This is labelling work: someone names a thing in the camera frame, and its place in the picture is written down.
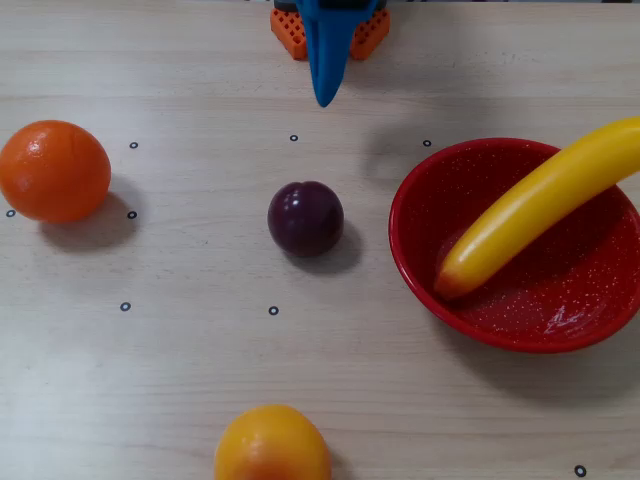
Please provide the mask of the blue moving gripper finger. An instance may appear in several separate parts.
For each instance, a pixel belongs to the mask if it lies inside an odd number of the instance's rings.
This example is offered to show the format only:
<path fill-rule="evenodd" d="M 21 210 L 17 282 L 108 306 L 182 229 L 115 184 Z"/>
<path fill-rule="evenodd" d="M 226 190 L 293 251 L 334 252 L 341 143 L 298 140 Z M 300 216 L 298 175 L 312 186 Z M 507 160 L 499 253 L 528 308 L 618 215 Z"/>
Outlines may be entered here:
<path fill-rule="evenodd" d="M 297 0 L 301 15 L 316 100 L 327 107 L 344 77 L 350 45 L 359 24 L 369 20 L 375 0 Z"/>

